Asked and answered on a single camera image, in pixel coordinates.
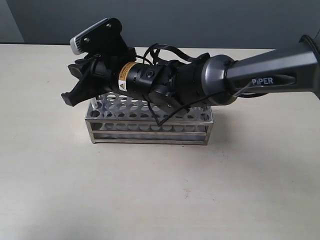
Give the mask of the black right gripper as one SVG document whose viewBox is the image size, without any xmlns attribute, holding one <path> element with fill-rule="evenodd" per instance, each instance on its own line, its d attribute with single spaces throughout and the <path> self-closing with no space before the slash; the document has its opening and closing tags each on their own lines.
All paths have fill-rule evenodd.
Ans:
<svg viewBox="0 0 320 240">
<path fill-rule="evenodd" d="M 180 61 L 163 59 L 159 56 L 160 51 L 156 47 L 149 47 L 143 55 L 138 55 L 131 48 L 127 56 L 104 60 L 99 54 L 87 54 L 84 58 L 76 59 L 67 68 L 79 81 L 61 97 L 68 106 L 74 107 L 108 92 L 138 100 L 154 100 L 157 95 L 171 95 Z"/>
</svg>

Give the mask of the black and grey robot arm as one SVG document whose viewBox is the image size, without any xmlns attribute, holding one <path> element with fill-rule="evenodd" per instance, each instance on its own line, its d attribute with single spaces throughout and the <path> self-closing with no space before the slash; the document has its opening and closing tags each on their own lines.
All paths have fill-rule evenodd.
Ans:
<svg viewBox="0 0 320 240">
<path fill-rule="evenodd" d="M 308 35 L 284 49 L 242 60 L 203 54 L 186 64 L 160 59 L 157 51 L 152 55 L 152 64 L 136 62 L 133 50 L 78 59 L 68 66 L 78 83 L 62 99 L 73 107 L 112 92 L 185 114 L 191 107 L 226 106 L 269 93 L 320 94 L 320 40 Z"/>
</svg>

